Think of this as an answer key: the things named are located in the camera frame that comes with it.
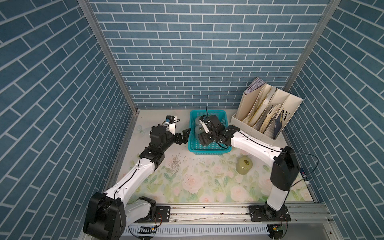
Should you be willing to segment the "purple-grey folder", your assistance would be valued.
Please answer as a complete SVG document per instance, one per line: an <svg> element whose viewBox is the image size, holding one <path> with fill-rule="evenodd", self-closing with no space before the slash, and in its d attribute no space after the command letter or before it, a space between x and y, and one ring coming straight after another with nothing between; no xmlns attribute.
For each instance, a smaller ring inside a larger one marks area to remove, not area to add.
<svg viewBox="0 0 384 240"><path fill-rule="evenodd" d="M266 84L266 82L264 80L262 80L261 78L255 78L251 82L251 84L246 88L246 90L244 91L244 95L248 95L248 94L252 93L253 91L256 91L257 89L259 89L260 87L262 87L265 84Z"/></svg>

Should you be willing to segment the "teal plastic basket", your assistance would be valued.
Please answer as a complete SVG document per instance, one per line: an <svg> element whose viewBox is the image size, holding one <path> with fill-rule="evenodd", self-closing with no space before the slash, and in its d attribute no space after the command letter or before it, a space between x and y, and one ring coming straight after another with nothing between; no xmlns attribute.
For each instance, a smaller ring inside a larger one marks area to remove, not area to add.
<svg viewBox="0 0 384 240"><path fill-rule="evenodd" d="M198 135L196 134L195 128L198 126L196 124L196 119L199 119L201 116L207 113L206 110L192 110L190 112L190 129L192 133L190 134L188 141L188 149L190 152L196 155L222 155L229 153L232 148L225 146L224 144L217 144L215 142L210 143L208 146L203 146L200 144ZM208 110L208 115L214 115L218 117L221 123L227 127L229 121L227 118L227 113L224 110Z"/></svg>

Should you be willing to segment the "beige file organizer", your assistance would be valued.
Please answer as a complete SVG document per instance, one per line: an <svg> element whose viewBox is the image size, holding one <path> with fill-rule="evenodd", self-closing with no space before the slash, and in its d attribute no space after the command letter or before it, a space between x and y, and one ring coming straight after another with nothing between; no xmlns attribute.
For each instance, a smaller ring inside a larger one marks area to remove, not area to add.
<svg viewBox="0 0 384 240"><path fill-rule="evenodd" d="M283 129L298 110L303 99L265 84L256 91L242 96L231 125L267 144L281 147ZM276 116L283 110L283 128L274 140Z"/></svg>

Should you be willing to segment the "yellow-green tea canister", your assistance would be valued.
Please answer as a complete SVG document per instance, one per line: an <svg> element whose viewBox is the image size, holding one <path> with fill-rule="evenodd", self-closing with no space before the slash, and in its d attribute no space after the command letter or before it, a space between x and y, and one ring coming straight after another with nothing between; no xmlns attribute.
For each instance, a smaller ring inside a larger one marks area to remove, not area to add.
<svg viewBox="0 0 384 240"><path fill-rule="evenodd" d="M242 156L237 159L236 171L240 175L246 175L253 167L253 162L248 156Z"/></svg>

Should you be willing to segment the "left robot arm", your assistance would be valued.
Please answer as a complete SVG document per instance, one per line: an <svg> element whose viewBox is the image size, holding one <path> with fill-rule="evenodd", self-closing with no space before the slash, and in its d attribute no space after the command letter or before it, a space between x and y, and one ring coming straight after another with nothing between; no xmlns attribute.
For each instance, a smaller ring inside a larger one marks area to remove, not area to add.
<svg viewBox="0 0 384 240"><path fill-rule="evenodd" d="M98 240L118 240L126 226L136 221L149 222L155 219L155 200L140 197L133 204L128 204L128 201L144 180L160 166L169 147L187 144L191 130L176 133L175 129L174 123L153 126L150 143L134 167L104 193L92 195L83 226L85 234Z"/></svg>

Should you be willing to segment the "aluminium front rail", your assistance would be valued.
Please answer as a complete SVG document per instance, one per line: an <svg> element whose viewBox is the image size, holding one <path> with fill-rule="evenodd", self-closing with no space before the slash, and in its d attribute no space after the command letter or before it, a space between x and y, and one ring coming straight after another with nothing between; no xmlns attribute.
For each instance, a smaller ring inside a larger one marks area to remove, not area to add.
<svg viewBox="0 0 384 240"><path fill-rule="evenodd" d="M335 221L324 204L288 203L269 219L260 203L128 205L122 213L100 209L87 218L88 239L156 240L246 237L266 240L340 240Z"/></svg>

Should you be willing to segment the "marker pen at wall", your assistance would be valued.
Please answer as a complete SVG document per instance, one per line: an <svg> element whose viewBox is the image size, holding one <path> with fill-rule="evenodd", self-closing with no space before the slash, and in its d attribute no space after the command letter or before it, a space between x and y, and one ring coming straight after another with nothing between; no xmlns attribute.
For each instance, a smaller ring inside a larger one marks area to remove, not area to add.
<svg viewBox="0 0 384 240"><path fill-rule="evenodd" d="M310 182L308 181L308 175L307 175L307 172L303 169L303 168L300 168L300 174L302 176L302 180L303 182L306 184L306 185L309 185Z"/></svg>

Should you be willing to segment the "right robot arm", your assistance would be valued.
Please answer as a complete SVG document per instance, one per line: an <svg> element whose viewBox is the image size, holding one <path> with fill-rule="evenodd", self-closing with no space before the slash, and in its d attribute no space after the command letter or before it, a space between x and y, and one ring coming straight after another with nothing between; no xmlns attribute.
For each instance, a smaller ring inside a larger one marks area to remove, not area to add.
<svg viewBox="0 0 384 240"><path fill-rule="evenodd" d="M199 117L199 122L204 129L198 134L201 145L208 146L215 142L220 147L235 147L257 157L272 168L270 195L264 205L249 206L251 221L286 223L291 221L285 202L300 172L297 155L304 153L296 153L289 146L279 148L268 145L233 125L225 127L214 115L203 115Z"/></svg>

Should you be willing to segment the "dark blue booklet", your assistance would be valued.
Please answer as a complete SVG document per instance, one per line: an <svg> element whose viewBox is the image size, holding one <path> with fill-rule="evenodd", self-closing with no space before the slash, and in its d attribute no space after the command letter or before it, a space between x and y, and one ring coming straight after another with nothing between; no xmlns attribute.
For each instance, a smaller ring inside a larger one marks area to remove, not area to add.
<svg viewBox="0 0 384 240"><path fill-rule="evenodd" d="M280 113L276 116L275 119L275 127L274 127L274 140L277 139L278 135L280 134L282 128L283 128L283 110L280 111Z"/></svg>

